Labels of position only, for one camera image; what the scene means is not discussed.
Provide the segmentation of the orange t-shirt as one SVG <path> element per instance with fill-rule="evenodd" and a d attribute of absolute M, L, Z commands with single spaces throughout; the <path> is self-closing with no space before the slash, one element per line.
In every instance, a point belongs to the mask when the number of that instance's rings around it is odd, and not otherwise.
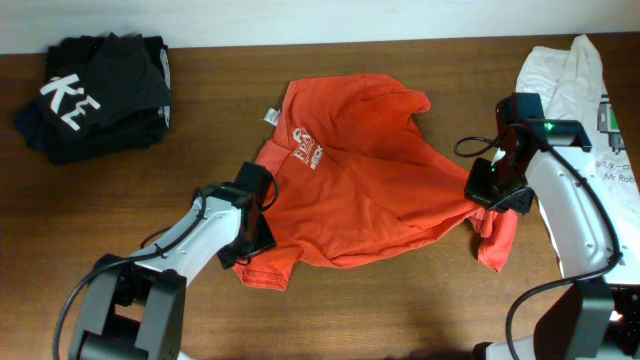
<path fill-rule="evenodd" d="M 291 81 L 256 161 L 276 182 L 265 217 L 274 249 L 235 267 L 248 287 L 285 290 L 298 263 L 353 268 L 440 240 L 461 223 L 478 261 L 500 271 L 518 219 L 464 195 L 465 169 L 429 145 L 425 93 L 381 74 Z"/>

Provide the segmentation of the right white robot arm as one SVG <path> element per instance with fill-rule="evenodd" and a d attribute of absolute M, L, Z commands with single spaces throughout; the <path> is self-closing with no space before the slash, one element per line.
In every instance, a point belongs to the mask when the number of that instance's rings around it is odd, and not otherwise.
<path fill-rule="evenodd" d="M 580 123 L 528 119 L 501 124 L 496 162 L 476 153 L 465 195 L 487 210 L 525 213 L 537 199 L 561 265 L 559 280 L 520 295 L 505 340 L 480 343 L 477 359 L 636 359 L 639 248 L 619 234 L 596 178 Z"/>

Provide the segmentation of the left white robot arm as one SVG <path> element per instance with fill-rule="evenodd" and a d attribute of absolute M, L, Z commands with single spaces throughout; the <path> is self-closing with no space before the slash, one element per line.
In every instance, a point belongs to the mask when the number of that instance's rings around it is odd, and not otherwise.
<path fill-rule="evenodd" d="M 175 225 L 128 257 L 106 254 L 75 286 L 60 312 L 52 355 L 60 356 L 62 328 L 78 296 L 84 298 L 71 359 L 183 359 L 186 292 L 210 262 L 246 265 L 274 248 L 264 213 L 271 181 L 236 180 L 196 191 Z"/>

